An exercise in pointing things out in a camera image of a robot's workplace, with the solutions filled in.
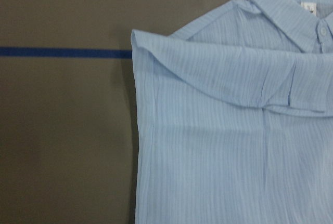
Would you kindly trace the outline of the light blue button shirt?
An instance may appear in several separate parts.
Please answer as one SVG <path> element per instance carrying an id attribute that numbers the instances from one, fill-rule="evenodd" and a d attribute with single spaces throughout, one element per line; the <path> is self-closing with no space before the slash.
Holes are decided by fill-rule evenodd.
<path id="1" fill-rule="evenodd" d="M 136 223 L 332 223 L 332 0 L 131 34 Z"/>

